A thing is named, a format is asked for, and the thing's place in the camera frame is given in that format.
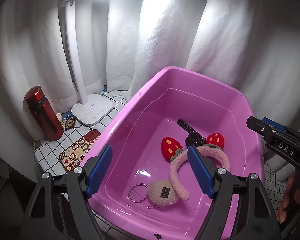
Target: pink fuzzy headband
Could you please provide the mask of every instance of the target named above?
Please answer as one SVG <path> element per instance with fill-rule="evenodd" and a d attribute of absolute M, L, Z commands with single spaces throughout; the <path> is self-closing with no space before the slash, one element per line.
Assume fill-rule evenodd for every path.
<path fill-rule="evenodd" d="M 200 154 L 204 157 L 215 158 L 219 161 L 223 168 L 230 172 L 230 163 L 227 155 L 218 148 L 211 148 L 209 146 L 199 146 L 197 147 Z M 182 200 L 189 200 L 190 194 L 189 192 L 183 187 L 178 179 L 177 170 L 179 167 L 188 160 L 187 149 L 183 150 L 170 164 L 170 182 L 177 193 L 177 195 Z"/>

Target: red water bottle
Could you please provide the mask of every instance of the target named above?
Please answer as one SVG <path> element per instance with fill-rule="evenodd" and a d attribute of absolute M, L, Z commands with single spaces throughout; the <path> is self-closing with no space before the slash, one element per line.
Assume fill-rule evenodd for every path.
<path fill-rule="evenodd" d="M 56 141 L 63 135 L 63 127 L 54 113 L 40 86 L 31 88 L 25 95 L 31 114 L 37 120 L 46 136 Z"/>

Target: plush strawberry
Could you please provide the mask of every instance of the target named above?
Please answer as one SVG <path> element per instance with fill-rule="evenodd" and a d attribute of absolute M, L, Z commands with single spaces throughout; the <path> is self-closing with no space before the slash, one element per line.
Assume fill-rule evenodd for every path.
<path fill-rule="evenodd" d="M 219 146 L 221 149 L 225 146 L 225 139 L 221 133 L 213 133 L 207 137 L 207 144 L 214 144 Z"/>
<path fill-rule="evenodd" d="M 162 139 L 161 142 L 161 151 L 162 151 L 162 155 L 163 157 L 167 160 L 170 161 L 170 159 L 175 155 L 176 151 L 178 149 L 182 150 L 182 146 L 180 145 L 180 143 L 171 138 L 171 137 L 166 137 Z"/>

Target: white curtain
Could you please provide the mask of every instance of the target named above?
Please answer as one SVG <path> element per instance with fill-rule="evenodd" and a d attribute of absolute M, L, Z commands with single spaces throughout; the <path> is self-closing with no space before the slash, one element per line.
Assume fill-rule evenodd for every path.
<path fill-rule="evenodd" d="M 107 85 L 128 90 L 129 100 L 175 65 L 239 89 L 258 118 L 293 125 L 300 113 L 298 0 L 76 0 L 75 6 L 87 93 Z M 0 75 L 34 139 L 42 134 L 23 103 L 30 87 L 41 85 L 56 112 L 78 101 L 66 57 L 58 0 L 6 0 Z"/>

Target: white lamp base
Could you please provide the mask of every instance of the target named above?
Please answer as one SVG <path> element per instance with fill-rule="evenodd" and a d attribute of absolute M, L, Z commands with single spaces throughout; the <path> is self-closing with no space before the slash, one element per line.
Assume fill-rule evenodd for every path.
<path fill-rule="evenodd" d="M 79 120 L 79 122 L 92 126 L 105 117 L 113 108 L 113 103 L 98 94 L 88 95 L 88 103 L 82 105 L 80 102 L 76 103 L 72 109 L 72 114 Z"/>

